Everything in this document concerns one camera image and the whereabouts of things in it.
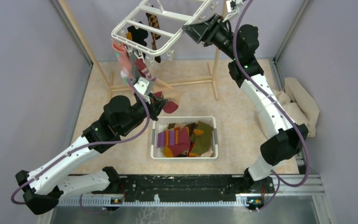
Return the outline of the maroon striped beige sock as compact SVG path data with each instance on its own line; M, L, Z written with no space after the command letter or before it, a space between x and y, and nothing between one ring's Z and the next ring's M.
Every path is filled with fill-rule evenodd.
M154 77L142 59L137 59L134 64L140 71L140 74L151 82L152 90L156 97L168 100L168 103L163 107L163 111L167 114L177 111L181 94L168 83Z

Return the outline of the white plastic basket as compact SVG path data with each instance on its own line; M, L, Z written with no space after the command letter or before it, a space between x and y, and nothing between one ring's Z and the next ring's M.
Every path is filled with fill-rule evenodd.
M154 121L151 157L155 160L216 159L215 117L161 117Z

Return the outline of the purple maroon striped sock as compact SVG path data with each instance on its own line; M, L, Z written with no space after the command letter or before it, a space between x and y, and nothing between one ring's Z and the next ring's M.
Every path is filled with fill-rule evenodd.
M157 134L157 147L163 149L165 157L177 157L188 150L190 145L190 134L187 127L180 130L162 131Z

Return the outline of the pink patterned sock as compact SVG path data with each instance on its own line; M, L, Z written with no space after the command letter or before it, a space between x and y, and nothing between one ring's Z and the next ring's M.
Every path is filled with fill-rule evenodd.
M132 79L132 63L127 54L127 50L123 43L116 42L112 39L112 48L115 51L115 55L120 63L120 76L124 83L128 86L129 90L134 93L134 90L128 84L128 79Z

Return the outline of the olive green striped sock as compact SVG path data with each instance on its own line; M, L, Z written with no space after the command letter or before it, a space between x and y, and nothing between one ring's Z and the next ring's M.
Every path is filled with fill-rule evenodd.
M196 123L196 127L190 136L191 146L188 157L209 158L212 156L212 132L213 127L202 121Z

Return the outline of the white plastic sock hanger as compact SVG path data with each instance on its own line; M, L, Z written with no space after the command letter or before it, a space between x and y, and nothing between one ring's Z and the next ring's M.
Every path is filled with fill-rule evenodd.
M157 1L158 0L149 0L149 2L151 4L156 4ZM200 0L160 0L160 2L164 6L165 10L180 13L180 14L186 14L186 15L192 15L196 11L196 9L200 6ZM204 17L203 20L205 20L208 13L212 13L213 11L211 11L210 8L207 8L205 10L205 12L202 14L202 16ZM182 30L182 26L185 25L181 21L170 20L165 17L158 18L155 15L152 15L150 13L143 13L143 12L137 13L137 15L135 16L135 21L137 21L143 25L148 24L149 26L154 26L159 30L164 30L164 31L172 32L172 33L175 33L179 29ZM124 26L123 29L125 31L125 34L127 33L127 28L129 26L131 26L131 25ZM147 42L146 47L151 48L151 49L155 49L155 48L159 49L167 42L167 40L168 39L166 37L163 37L163 36L157 35L155 33L152 33L151 31L148 31L148 38L145 39L145 41ZM128 47L129 51L135 51L135 52L139 53L136 49L130 50L129 46L127 46L127 45L125 45L125 46Z

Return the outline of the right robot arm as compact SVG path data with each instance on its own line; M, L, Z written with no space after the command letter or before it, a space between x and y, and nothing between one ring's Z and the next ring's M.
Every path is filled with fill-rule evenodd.
M244 187L256 192L262 180L269 177L273 167L298 154L308 134L305 124L296 124L272 92L264 72L255 58L259 46L258 27L245 24L237 33L229 22L214 14L200 23L184 25L182 30L194 42L205 47L214 45L232 62L229 74L237 86L250 98L267 129L267 141L260 146L261 155L244 172Z

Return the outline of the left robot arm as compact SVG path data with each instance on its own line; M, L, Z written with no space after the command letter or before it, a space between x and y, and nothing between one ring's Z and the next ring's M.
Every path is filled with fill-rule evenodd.
M112 194L120 190L121 178L113 167L104 167L88 175L73 175L72 171L114 145L140 136L138 133L131 138L121 139L143 121L156 121L168 100L152 93L146 98L144 101L142 97L135 97L136 103L131 104L126 96L113 97L103 107L100 118L67 149L40 168L21 170L15 175L23 191L24 203L33 214L44 214L69 197L87 193Z

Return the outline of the wooden hanger rack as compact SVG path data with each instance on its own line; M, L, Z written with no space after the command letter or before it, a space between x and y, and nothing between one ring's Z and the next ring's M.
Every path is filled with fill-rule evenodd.
M111 74L109 78L106 77L105 73L102 70L102 67L100 66L92 48L90 47L85 35L83 34L83 31L81 30L80 26L78 25L78 22L72 13L72 11L69 8L69 5L65 0L59 0L58 2L59 8L63 11L63 14L68 19L70 26L74 29L75 34L80 39L80 43L85 48L86 55L90 58L92 65L96 66L98 69L103 81L106 83L106 88L108 89L108 95L109 97L112 97L112 94L114 92L120 92L120 91L126 91L128 88L126 85L114 85L114 75ZM149 26L148 24L141 24L137 21L135 21L135 16L139 12L143 13L150 13L152 15L157 16L158 18L165 17L170 20L175 21L181 21L186 25L200 22L204 19L202 14L205 12L207 8L210 8L211 11L214 10L218 2L214 0L202 0L200 1L200 6L196 9L196 11L192 15L186 15L186 14L180 14L172 11L167 11L164 9L164 6L160 1L157 1L156 4L151 4L147 0L141 1L111 32L111 37L115 41L119 41L124 43L125 45L129 46L130 50L136 49L140 53L140 57L142 59L146 59L147 62L149 62L150 65L153 64L155 57L161 56L162 54L166 54L169 60L173 60L174 51L171 48L174 43L178 41L178 39L181 37L183 31L179 29L175 33L159 30L154 26ZM126 38L126 34L124 31L124 26L126 25L133 25L135 28L141 28L146 31L151 31L152 33L155 33L157 35L166 37L168 40L167 42L161 47L161 48L155 48L151 49L148 47L144 47L138 43L135 43L133 41L130 41ZM216 100L219 100L219 92L217 89L217 68L219 63L219 57L220 53L218 50L216 50L214 63L210 64L207 63L207 68L209 71L209 74L202 77L196 77L196 78L185 78L181 80L174 80L167 82L172 87L179 86L179 85L190 85L190 84L203 84L203 83L210 83L213 88L214 97Z

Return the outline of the brown argyle sock in basket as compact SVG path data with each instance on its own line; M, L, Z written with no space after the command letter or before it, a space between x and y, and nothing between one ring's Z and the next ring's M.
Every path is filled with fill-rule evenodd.
M193 122L193 123L170 123L164 130L165 131L169 131L169 130L176 130L176 129L182 129L187 127L189 129L189 133L192 134L194 132L194 130L197 127L197 123Z

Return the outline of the black hanging sock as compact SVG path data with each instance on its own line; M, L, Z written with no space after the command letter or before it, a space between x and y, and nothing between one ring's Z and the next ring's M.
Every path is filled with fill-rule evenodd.
M138 43L144 47L147 46L145 39L148 38L148 31L141 28L135 28L135 26L132 25L127 28L127 32L132 33L133 42Z

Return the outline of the beige crumpled cloth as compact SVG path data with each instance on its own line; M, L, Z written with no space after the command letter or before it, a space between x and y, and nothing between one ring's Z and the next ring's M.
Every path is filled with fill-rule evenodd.
M307 137L316 135L316 124L320 110L314 98L295 77L284 79L284 90L271 89L281 107L297 123L308 128Z

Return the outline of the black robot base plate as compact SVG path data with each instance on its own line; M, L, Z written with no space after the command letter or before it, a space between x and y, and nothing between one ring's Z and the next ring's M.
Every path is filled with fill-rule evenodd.
M262 208L265 195L274 193L271 177L252 181L243 175L127 175L95 194L122 194L121 202L207 205L239 202Z

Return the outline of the aluminium frame rail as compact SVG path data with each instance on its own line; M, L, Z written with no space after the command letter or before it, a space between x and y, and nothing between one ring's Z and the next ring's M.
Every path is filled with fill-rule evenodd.
M326 223L330 221L328 210L326 209L324 203L325 190L319 175L270 175L269 177L273 180L275 192L265 195L263 207L278 197L310 196L312 197L312 201L317 212L317 218ZM263 208L252 210L250 205L241 205L239 202L207 205L174 205L170 203L161 203L159 200L155 200L151 203L125 203L121 202L121 199L123 198L124 196L122 194L88 194L85 196L69 197L62 202L59 202L59 206L100 207L103 210L111 209L113 207L241 207L244 208L245 211L249 212L260 211Z

